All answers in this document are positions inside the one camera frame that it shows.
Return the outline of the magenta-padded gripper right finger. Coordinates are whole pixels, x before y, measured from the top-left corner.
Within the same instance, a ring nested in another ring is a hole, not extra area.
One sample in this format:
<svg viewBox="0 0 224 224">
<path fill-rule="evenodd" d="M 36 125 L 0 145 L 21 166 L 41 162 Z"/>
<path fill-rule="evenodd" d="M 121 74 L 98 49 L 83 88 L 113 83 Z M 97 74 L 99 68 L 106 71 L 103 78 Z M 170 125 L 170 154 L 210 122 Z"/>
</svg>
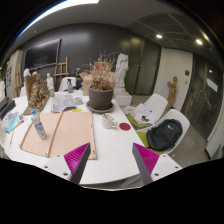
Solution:
<svg viewBox="0 0 224 224">
<path fill-rule="evenodd" d="M 133 144 L 132 153 L 144 185 L 182 169 L 168 154 L 158 155 L 137 143 Z"/>
</svg>

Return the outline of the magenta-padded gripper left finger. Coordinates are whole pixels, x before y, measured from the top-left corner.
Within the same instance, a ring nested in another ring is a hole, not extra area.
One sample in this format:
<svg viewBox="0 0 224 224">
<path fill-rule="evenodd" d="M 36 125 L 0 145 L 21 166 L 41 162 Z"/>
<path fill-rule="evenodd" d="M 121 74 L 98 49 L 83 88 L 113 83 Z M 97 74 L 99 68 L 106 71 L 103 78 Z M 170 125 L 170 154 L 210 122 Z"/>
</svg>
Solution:
<svg viewBox="0 0 224 224">
<path fill-rule="evenodd" d="M 42 166 L 42 169 L 74 184 L 79 184 L 90 152 L 90 144 L 86 143 L 65 155 L 55 155 Z"/>
</svg>

